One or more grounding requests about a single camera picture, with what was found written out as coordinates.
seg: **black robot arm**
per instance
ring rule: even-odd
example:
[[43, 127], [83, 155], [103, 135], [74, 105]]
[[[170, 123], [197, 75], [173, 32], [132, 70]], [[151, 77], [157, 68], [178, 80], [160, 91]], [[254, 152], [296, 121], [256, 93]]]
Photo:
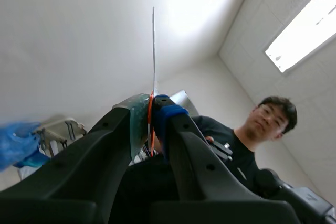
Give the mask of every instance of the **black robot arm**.
[[[147, 133], [148, 97], [118, 104], [81, 140], [2, 191], [0, 222], [113, 223], [119, 183]], [[180, 201], [154, 203], [150, 223], [300, 223], [289, 203], [247, 190], [169, 97], [156, 97], [152, 111]]]

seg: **ceiling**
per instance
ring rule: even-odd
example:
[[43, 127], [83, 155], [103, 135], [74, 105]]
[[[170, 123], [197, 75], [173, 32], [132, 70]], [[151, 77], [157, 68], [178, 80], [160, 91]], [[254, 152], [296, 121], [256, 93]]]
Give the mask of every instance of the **ceiling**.
[[268, 95], [292, 99], [298, 125], [284, 144], [336, 205], [336, 39], [285, 74], [264, 54], [308, 1], [245, 0], [219, 54], [255, 104]]
[[243, 0], [0, 0], [0, 123], [92, 126], [159, 77], [216, 55]]

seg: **fluorescent light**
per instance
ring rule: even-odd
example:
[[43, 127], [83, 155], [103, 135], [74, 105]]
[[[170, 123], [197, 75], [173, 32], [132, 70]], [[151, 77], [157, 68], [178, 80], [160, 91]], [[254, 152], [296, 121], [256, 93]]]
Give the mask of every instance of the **fluorescent light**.
[[281, 72], [336, 33], [336, 0], [311, 0], [265, 53]]

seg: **white wall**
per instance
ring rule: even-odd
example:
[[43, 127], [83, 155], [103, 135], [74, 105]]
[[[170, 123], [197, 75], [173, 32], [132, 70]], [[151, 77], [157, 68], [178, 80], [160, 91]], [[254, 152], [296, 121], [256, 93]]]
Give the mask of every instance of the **white wall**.
[[[168, 95], [184, 89], [202, 115], [235, 128], [241, 126], [254, 104], [223, 62], [215, 57], [159, 83]], [[256, 152], [259, 168], [275, 170], [293, 186], [307, 186], [319, 193], [282, 142], [266, 143]]]
[[219, 54], [254, 103], [268, 95], [292, 99], [298, 126], [285, 135], [284, 144], [323, 197], [336, 205], [336, 40], [285, 74], [264, 54], [309, 1], [245, 0]]

